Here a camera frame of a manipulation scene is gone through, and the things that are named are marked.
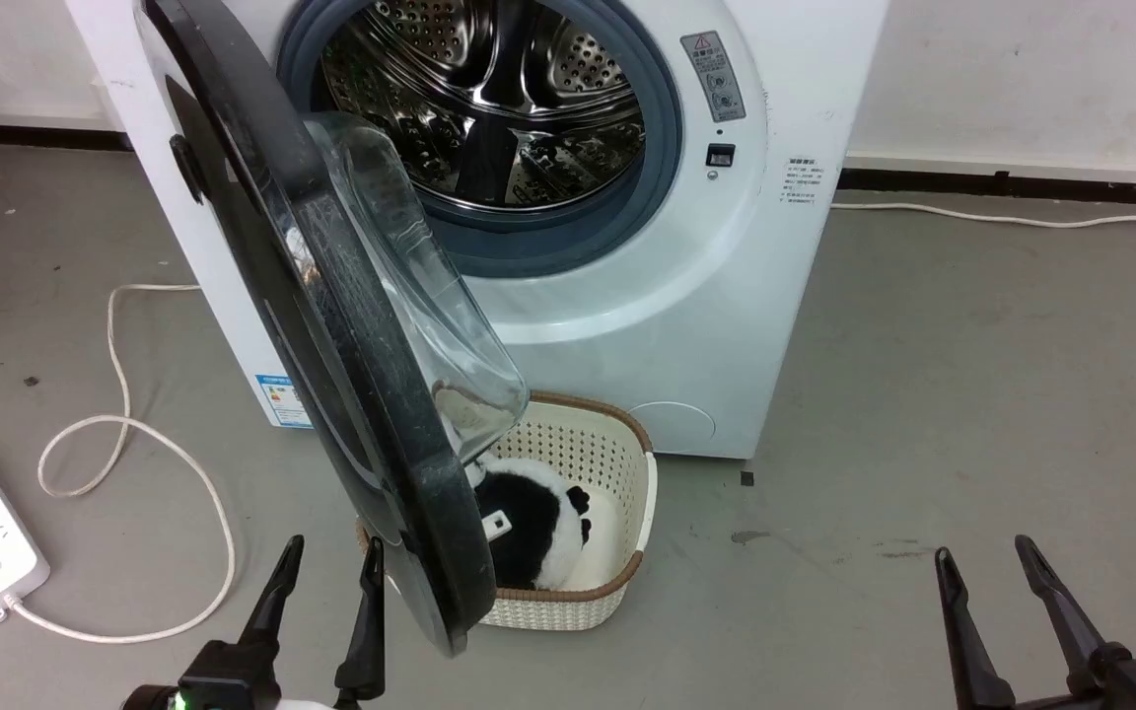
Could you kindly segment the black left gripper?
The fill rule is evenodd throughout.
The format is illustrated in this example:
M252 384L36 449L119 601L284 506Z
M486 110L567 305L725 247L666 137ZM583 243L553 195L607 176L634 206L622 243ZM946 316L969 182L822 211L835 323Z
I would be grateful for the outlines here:
M206 643L176 684L140 684L122 701L123 709L275 709L281 620L296 590L304 545L303 535L289 538L239 643ZM335 704L361 704L385 693L385 550L378 536L367 542L360 586L350 646L335 670Z

